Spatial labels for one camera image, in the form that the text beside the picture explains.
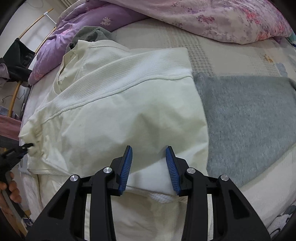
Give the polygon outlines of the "cream white jacket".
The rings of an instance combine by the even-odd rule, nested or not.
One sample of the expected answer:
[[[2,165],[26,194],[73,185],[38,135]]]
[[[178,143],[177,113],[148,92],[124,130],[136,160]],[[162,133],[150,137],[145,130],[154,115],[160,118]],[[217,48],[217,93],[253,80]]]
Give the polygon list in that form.
[[[187,199],[173,191],[165,149],[206,173],[209,145],[186,48],[79,41],[20,138],[33,143],[28,168],[43,204],[70,175],[91,176],[131,146],[126,190],[112,199],[117,239],[181,239]]]

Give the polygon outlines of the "bamboo clothes rack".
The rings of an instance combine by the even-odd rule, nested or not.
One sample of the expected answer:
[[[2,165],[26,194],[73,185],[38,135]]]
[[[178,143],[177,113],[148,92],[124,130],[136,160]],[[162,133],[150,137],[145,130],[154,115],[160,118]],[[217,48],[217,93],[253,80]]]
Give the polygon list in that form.
[[[15,39],[16,34],[12,32],[12,27],[16,27],[18,20],[24,18],[24,20],[20,21],[20,24],[24,25],[26,29],[21,32],[18,38],[27,48],[35,53],[34,58],[32,58],[27,65],[27,68],[29,69],[33,67],[37,53],[46,42],[46,39],[54,32],[56,21],[59,16],[56,9],[52,6],[45,9],[39,9],[37,15],[37,19],[34,19],[33,22],[30,21],[31,18],[35,16],[35,12],[31,10],[29,6],[25,6],[21,9],[21,12],[13,18],[13,23],[10,24],[10,27],[8,28],[8,33]],[[15,85],[13,94],[3,97],[3,101],[8,100],[10,102],[8,109],[9,117],[12,116],[12,113],[22,113],[30,89],[29,82],[18,81]]]

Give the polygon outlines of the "black garment on rack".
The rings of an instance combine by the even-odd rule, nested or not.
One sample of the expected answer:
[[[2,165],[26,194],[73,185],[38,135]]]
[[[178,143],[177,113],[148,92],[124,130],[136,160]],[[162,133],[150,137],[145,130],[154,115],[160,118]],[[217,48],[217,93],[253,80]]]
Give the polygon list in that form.
[[[16,38],[1,58],[1,86],[6,82],[19,82],[23,87],[29,86],[29,69],[35,57],[35,52]]]

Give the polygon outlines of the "grey hoodie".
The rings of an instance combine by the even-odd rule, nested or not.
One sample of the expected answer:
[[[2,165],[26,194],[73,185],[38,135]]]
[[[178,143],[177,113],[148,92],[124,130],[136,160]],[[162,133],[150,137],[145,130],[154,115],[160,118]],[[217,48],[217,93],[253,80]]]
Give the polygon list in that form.
[[[243,186],[295,143],[295,81],[277,70],[262,72],[264,49],[278,49],[273,40],[222,44],[141,21],[117,30],[114,42],[128,49],[188,50],[208,129],[205,174],[227,174]]]

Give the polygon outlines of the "purple quilt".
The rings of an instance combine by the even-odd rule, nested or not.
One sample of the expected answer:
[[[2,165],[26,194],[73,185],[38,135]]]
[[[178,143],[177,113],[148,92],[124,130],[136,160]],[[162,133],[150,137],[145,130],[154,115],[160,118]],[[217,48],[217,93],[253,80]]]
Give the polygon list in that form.
[[[81,28],[103,27],[112,32],[146,18],[147,16],[136,11],[105,1],[79,1],[73,4],[60,15],[56,30],[38,52],[28,79],[29,85],[36,84],[61,64],[66,47]]]

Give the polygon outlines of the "teal blue-trimmed pillow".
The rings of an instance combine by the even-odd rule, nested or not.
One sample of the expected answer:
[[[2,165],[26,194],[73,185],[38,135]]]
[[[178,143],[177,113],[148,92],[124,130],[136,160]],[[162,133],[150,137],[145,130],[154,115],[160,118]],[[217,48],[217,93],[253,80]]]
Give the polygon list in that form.
[[[287,40],[294,48],[296,48],[296,34],[294,32],[292,32],[292,34],[287,38]]]

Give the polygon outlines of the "pink floral quilt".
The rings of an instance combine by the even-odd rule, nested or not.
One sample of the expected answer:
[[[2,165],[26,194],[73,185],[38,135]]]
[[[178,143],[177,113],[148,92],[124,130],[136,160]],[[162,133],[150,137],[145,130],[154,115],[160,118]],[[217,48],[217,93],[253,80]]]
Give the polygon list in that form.
[[[195,35],[250,44],[290,37],[292,27],[270,1],[111,1]]]

